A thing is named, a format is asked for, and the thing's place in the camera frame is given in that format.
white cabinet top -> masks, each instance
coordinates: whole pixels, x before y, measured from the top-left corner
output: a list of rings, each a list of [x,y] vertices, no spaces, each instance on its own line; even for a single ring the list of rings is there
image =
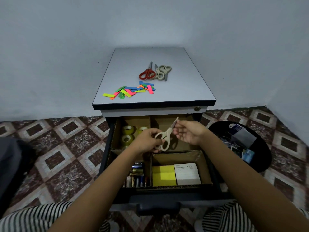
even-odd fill
[[[131,97],[113,100],[102,96],[114,94],[122,86],[139,86],[139,74],[150,62],[171,66],[168,80],[144,80],[153,83],[153,94],[139,92]],[[196,69],[184,48],[118,48],[109,62],[98,92],[92,103],[95,110],[142,109],[214,105],[216,99]]]

yellow sticky note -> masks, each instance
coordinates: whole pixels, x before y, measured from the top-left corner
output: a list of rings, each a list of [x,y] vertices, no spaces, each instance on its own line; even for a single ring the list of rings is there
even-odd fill
[[[128,92],[126,92],[124,89],[122,89],[121,92],[125,94],[126,96],[131,97],[131,95]]]
[[[111,98],[115,97],[115,95],[114,95],[114,94],[103,94],[102,96],[105,96],[105,97],[111,97]]]
[[[174,165],[153,166],[152,185],[154,187],[177,186]]]

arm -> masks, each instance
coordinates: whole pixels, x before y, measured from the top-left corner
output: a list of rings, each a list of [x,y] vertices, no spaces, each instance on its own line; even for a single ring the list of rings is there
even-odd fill
[[[309,231],[304,215],[202,124],[178,120],[174,134],[202,147],[258,231]]]
[[[151,128],[139,134],[48,231],[98,231],[137,156],[164,142],[152,137],[158,132],[162,131]]]

tape roll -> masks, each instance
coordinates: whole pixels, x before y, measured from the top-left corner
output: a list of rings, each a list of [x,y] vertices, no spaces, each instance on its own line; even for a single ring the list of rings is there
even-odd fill
[[[124,145],[124,146],[128,146],[132,143],[133,141],[133,136],[131,134],[129,135],[122,135],[121,136],[121,143]]]
[[[143,127],[140,127],[138,129],[138,134],[140,134],[141,132],[143,132],[144,129],[148,129],[147,127],[143,126]]]
[[[127,126],[122,127],[123,134],[129,135],[129,134],[132,134],[133,132],[134,132],[133,126],[127,125]]]

right hand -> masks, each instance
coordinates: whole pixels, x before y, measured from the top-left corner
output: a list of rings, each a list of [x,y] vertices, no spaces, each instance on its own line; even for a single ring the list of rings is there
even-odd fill
[[[200,145],[208,129],[197,121],[177,120],[173,129],[176,137],[192,145]]]

